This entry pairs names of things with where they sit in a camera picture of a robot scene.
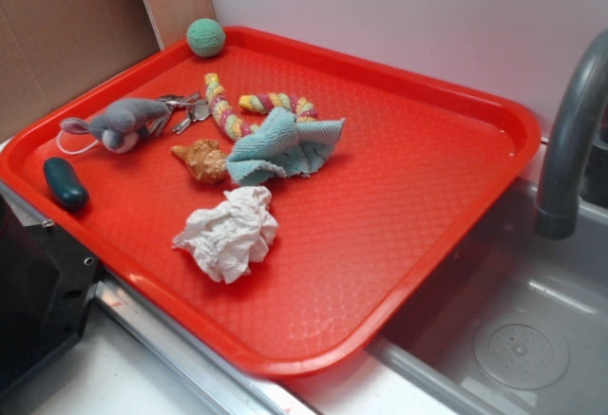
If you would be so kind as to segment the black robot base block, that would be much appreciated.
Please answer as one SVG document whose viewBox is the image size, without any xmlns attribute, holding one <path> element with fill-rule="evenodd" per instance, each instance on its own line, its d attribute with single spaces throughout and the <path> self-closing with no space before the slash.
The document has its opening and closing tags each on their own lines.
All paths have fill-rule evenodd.
<svg viewBox="0 0 608 415">
<path fill-rule="evenodd" d="M 1 200 L 1 397 L 84 334 L 99 258 L 57 224 L 26 226 Z"/>
</svg>

